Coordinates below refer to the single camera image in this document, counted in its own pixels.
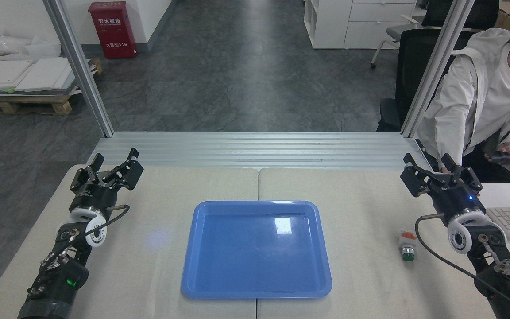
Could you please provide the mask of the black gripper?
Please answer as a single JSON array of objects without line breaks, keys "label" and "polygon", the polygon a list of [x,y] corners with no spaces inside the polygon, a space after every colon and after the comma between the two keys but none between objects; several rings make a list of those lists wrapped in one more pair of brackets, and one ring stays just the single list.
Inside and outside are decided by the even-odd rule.
[{"label": "black gripper", "polygon": [[132,148],[121,165],[101,173],[101,181],[105,186],[99,185],[98,176],[104,157],[97,153],[91,164],[78,169],[70,186],[75,194],[69,210],[73,213],[76,208],[91,207],[105,215],[111,215],[108,207],[116,205],[116,191],[120,188],[133,190],[142,175],[144,168],[137,160],[139,151]]},{"label": "black gripper", "polygon": [[[433,187],[429,191],[436,212],[444,214],[441,217],[442,223],[447,226],[457,216],[474,210],[486,212],[486,208],[477,198],[483,186],[474,170],[471,167],[457,165],[448,153],[443,155],[441,161],[452,175],[452,183],[456,183],[452,187]],[[403,162],[405,167],[400,178],[413,197],[427,193],[429,186],[438,181],[433,172],[416,164],[411,153],[405,154]]]}]

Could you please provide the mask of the person's left hand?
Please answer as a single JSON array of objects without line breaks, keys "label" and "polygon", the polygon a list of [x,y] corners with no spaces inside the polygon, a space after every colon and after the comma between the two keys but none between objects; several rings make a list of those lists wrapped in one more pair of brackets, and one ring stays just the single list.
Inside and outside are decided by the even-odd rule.
[{"label": "person's left hand", "polygon": [[506,162],[510,161],[510,142],[502,143],[496,151],[484,154],[488,161]]}]

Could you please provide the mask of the person's right hand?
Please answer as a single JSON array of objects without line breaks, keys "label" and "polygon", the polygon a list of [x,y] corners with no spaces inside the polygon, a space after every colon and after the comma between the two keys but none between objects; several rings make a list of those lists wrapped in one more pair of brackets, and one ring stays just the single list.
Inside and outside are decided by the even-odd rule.
[{"label": "person's right hand", "polygon": [[456,165],[452,169],[442,167],[441,172],[452,176],[450,184],[460,183],[462,182],[462,178],[466,176],[465,168],[460,165]]}]

